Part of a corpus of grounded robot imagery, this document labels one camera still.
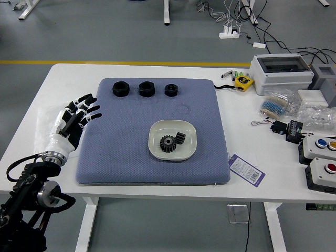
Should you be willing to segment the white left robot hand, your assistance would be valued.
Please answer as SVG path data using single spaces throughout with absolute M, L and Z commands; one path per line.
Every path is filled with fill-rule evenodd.
M 57 152 L 62 156 L 75 151 L 86 124 L 102 116 L 101 113 L 94 113 L 100 108 L 93 106 L 96 101 L 92 94 L 86 94 L 64 107 L 52 126 L 45 151 Z

